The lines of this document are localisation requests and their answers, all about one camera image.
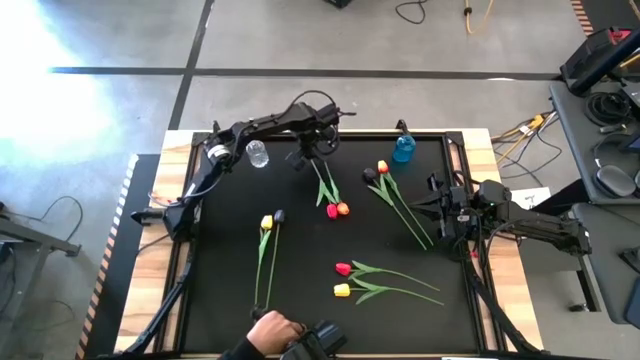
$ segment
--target desk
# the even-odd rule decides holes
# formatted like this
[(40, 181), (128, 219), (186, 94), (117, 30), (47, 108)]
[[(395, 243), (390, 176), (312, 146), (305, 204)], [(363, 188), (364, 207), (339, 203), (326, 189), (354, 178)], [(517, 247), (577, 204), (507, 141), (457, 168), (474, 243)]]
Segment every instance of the desk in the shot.
[[(472, 177), (480, 181), (486, 179), (499, 181), (499, 173), (488, 131), (486, 129), (462, 129), (456, 131), (462, 131), (464, 135), (466, 156)], [(169, 131), (165, 136), (153, 185), (153, 192), (161, 201), (176, 198), (183, 192), (192, 135), (193, 131)], [(161, 225), (145, 228), (142, 232), (140, 246), (144, 246), (144, 244), (153, 241), (164, 233), (165, 230)], [(170, 254), (171, 242), (164, 241), (148, 248), (137, 258), (115, 344), (116, 351), (123, 350), (131, 345), (158, 309), (164, 292)], [(492, 245), (490, 261), (499, 303), (528, 341), (534, 346), (542, 348), (542, 341), (516, 244), (512, 241), (496, 239)], [(165, 333), (165, 350), (172, 349), (178, 311), (179, 309), (176, 306), (169, 318)], [(485, 333), (488, 334), (488, 347), (495, 348), (495, 339), (491, 335), (493, 334), (492, 322), (484, 305), (481, 305), (481, 312)]]
[[(536, 207), (536, 210), (549, 214), (561, 214), (568, 211), (572, 204), (579, 202), (600, 205), (640, 205), (640, 199), (636, 197), (612, 199), (596, 187), (593, 175), (598, 167), (593, 155), (593, 147), (605, 135), (600, 134), (599, 127), (589, 121), (584, 114), (584, 98), (571, 94), (564, 83), (554, 83), (550, 85), (549, 90), (551, 91), (551, 101), (558, 111), (560, 123), (567, 136), (581, 179), (577, 179), (571, 185), (554, 194)], [(603, 164), (615, 164), (628, 174), (635, 174), (638, 171), (637, 155), (619, 156), (617, 151), (608, 154), (607, 148), (602, 147), (601, 149)]]
[[(560, 190), (534, 210), (552, 215), (572, 210), (587, 228), (593, 247), (593, 254), (588, 258), (609, 317), (615, 323), (626, 324), (624, 311), (632, 290), (633, 279), (637, 274), (618, 258), (617, 253), (625, 248), (640, 245), (637, 237), (640, 227), (636, 224), (640, 221), (640, 199), (612, 199), (595, 186), (593, 174), (597, 166), (592, 149), (604, 135), (601, 135), (598, 132), (598, 126), (591, 123), (584, 115), (584, 98), (571, 94), (564, 83), (554, 83), (549, 89), (581, 179)], [(604, 163), (613, 162), (628, 174), (638, 171), (637, 155), (619, 156), (617, 151), (612, 154), (603, 152), (602, 155), (604, 155), (602, 156)], [(587, 303), (593, 302), (597, 309), (597, 299), (595, 297), (590, 299), (593, 294), (590, 282), (594, 276), (591, 276), (587, 270), (583, 266), (578, 275)]]

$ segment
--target concrete floor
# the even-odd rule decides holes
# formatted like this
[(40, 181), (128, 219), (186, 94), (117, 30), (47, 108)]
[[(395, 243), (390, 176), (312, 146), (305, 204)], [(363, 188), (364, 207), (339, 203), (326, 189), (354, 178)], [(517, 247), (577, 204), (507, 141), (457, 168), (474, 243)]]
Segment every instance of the concrete floor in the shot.
[[(72, 239), (82, 243), (83, 253), (76, 259), (59, 254), (49, 258), (13, 334), (13, 355), (69, 359), (127, 161), (131, 154), (160, 150), (181, 77), (56, 75), (47, 74), (46, 67), (184, 67), (204, 0), (9, 3), (4, 6), (9, 11), (0, 14), (0, 40), (5, 53), (15, 55), (0, 58), (7, 70), (0, 83), (7, 99), (0, 117), (0, 199), (14, 212), (39, 215), (57, 197), (72, 194), (85, 210)], [(474, 1), (474, 14), (481, 14), (486, 4)], [(395, 5), (389, 0), (354, 0), (336, 11), (320, 0), (217, 0), (198, 66), (548, 73), (556, 72), (584, 40), (566, 0), (496, 0), (486, 30), (472, 37), (464, 32), (462, 2), (430, 0), (420, 26), (399, 19)], [(276, 112), (300, 91), (316, 88), (329, 92), (343, 109), (358, 112), (345, 120), (344, 128), (388, 128), (403, 118), (414, 128), (485, 127), (498, 133), (549, 110), (548, 85), (195, 77), (180, 128), (208, 129), (214, 119), (227, 126)], [(320, 104), (322, 99), (307, 101)], [(537, 173), (555, 192), (578, 173), (561, 127), (548, 128), (545, 138), (564, 150)], [(536, 141), (522, 163), (535, 168), (553, 153)], [(512, 167), (503, 175), (518, 172)], [(504, 182), (514, 189), (535, 186), (526, 176)], [(64, 237), (76, 219), (73, 211), (64, 203), (58, 217), (30, 225)], [(565, 311), (568, 303), (581, 301), (575, 278), (527, 271), (547, 349), (566, 355), (637, 357), (637, 330), (614, 326), (605, 313)], [(53, 300), (69, 304), (74, 317)], [(71, 321), (50, 331), (32, 330), (67, 319)]]

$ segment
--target blue bottle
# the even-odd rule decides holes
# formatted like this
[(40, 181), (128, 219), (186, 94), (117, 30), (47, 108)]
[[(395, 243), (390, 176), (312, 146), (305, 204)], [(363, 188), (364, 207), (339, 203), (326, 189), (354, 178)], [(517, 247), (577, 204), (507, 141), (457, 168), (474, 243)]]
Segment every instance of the blue bottle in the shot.
[(396, 141), (396, 148), (393, 150), (393, 160), (399, 163), (409, 162), (415, 149), (415, 139), (408, 134), (402, 135)]

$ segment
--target plastic bottle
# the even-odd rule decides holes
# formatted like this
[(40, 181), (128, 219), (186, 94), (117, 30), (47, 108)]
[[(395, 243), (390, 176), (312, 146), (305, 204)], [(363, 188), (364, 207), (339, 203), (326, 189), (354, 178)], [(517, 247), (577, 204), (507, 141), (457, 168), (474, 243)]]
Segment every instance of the plastic bottle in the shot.
[(396, 140), (396, 148), (393, 150), (393, 160), (405, 163), (411, 160), (416, 149), (416, 141), (411, 135), (402, 135)]
[(269, 154), (267, 154), (267, 148), (260, 140), (251, 141), (246, 148), (247, 156), (251, 165), (257, 168), (265, 167), (269, 163)]

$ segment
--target human hand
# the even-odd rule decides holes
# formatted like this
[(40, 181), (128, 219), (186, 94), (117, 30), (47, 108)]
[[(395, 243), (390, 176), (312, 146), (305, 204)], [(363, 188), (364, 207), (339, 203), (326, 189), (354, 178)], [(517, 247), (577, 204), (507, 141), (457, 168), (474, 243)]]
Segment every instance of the human hand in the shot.
[(297, 340), (302, 332), (300, 324), (287, 320), (277, 311), (270, 311), (253, 325), (247, 339), (267, 356), (282, 351), (288, 343)]

